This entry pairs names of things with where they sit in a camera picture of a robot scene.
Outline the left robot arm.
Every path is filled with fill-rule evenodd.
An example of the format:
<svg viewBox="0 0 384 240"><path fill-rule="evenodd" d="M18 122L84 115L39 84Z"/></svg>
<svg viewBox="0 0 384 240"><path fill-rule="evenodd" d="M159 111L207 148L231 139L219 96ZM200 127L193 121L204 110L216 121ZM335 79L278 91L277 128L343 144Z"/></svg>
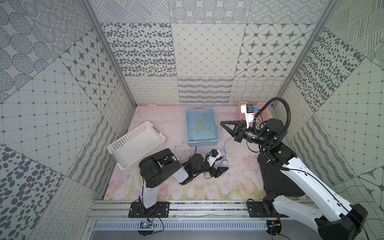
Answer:
<svg viewBox="0 0 384 240"><path fill-rule="evenodd" d="M229 167L218 165L224 160L221 152L212 149L208 154L193 154L181 163L170 149L165 149L146 157L139 163L143 180L142 196L139 202L148 210L157 204L158 187L168 178L173 177L182 186L189 184L199 175L208 173L211 178L218 178L226 173Z"/></svg>

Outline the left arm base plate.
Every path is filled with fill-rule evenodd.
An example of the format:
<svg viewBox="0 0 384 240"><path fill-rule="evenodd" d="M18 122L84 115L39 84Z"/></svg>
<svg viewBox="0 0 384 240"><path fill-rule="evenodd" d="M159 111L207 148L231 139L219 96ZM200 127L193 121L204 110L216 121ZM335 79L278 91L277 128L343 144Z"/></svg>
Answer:
<svg viewBox="0 0 384 240"><path fill-rule="evenodd" d="M169 216L170 202L157 202L146 209L141 202L131 203L129 218L167 218Z"/></svg>

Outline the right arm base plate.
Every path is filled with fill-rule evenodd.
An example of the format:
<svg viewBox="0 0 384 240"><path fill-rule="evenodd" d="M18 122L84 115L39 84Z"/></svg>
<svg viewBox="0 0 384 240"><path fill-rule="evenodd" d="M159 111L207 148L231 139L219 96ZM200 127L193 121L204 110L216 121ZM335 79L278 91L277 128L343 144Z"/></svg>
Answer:
<svg viewBox="0 0 384 240"><path fill-rule="evenodd" d="M246 202L246 206L250 218L274 218L278 216L275 210L264 202L249 200Z"/></svg>

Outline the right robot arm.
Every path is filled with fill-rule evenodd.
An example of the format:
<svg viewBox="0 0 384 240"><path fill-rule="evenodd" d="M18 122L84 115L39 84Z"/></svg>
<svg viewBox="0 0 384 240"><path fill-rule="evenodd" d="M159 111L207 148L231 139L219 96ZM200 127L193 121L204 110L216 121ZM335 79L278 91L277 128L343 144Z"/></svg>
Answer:
<svg viewBox="0 0 384 240"><path fill-rule="evenodd" d="M365 230L367 210L360 204L352 205L336 194L302 162L297 154L282 143L291 118L285 123L269 119L261 130L251 128L246 121L222 121L220 125L236 142L246 140L260 147L266 164L279 170L293 181L317 208L291 202L284 195L273 194L269 201L275 211L312 228L323 240L353 240Z"/></svg>

